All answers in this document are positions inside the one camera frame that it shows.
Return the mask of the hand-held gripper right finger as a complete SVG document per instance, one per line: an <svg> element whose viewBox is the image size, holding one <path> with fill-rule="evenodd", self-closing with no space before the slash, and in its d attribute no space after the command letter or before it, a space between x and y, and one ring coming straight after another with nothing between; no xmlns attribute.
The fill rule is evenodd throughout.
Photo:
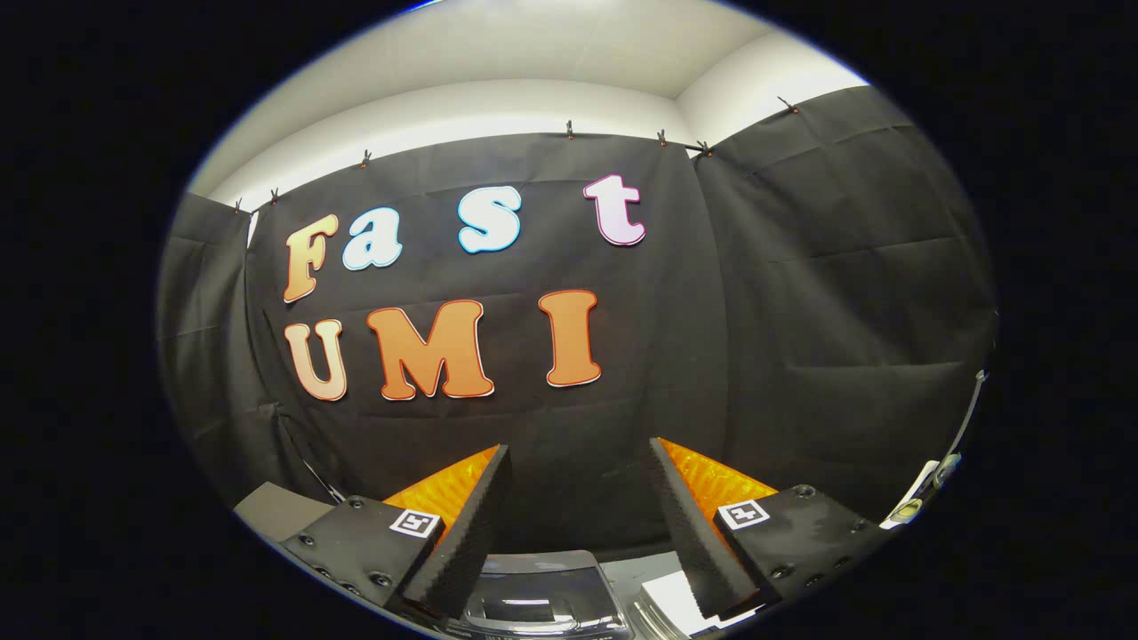
<svg viewBox="0 0 1138 640"><path fill-rule="evenodd" d="M776 491L667 440L649 440L648 466L704 617L792 604L894 538L808 484Z"/></svg>

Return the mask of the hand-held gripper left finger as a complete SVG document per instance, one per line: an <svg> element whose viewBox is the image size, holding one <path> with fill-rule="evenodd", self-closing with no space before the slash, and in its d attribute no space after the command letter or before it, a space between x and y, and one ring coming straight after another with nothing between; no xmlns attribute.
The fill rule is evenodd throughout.
<svg viewBox="0 0 1138 640"><path fill-rule="evenodd" d="M456 620L497 532L512 463L497 444L385 500L351 495L284 549L351 593L424 623Z"/></svg>

